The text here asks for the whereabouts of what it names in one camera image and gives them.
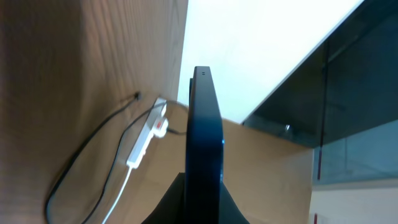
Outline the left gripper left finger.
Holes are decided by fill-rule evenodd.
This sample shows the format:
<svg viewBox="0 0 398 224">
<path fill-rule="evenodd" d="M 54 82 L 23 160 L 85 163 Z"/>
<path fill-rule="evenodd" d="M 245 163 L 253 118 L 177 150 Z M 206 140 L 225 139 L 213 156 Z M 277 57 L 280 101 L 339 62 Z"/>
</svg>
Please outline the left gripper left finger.
<svg viewBox="0 0 398 224">
<path fill-rule="evenodd" d="M 152 213 L 142 224 L 184 223 L 185 173 L 180 172 Z"/>
</svg>

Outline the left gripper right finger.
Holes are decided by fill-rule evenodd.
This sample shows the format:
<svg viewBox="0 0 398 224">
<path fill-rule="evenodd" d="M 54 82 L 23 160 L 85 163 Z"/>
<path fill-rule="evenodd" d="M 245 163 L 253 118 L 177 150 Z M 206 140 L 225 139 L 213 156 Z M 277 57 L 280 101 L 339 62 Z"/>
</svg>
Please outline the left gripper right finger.
<svg viewBox="0 0 398 224">
<path fill-rule="evenodd" d="M 249 224 L 224 184 L 220 187 L 220 224 Z"/>
</svg>

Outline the blue Galaxy smartphone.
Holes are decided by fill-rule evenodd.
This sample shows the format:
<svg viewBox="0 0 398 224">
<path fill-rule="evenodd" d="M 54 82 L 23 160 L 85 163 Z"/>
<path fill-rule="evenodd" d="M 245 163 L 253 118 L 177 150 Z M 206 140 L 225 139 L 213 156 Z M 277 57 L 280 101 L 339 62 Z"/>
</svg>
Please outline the blue Galaxy smartphone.
<svg viewBox="0 0 398 224">
<path fill-rule="evenodd" d="M 210 67 L 190 82 L 186 134 L 185 223 L 218 223 L 223 177 L 223 126 Z"/>
</svg>

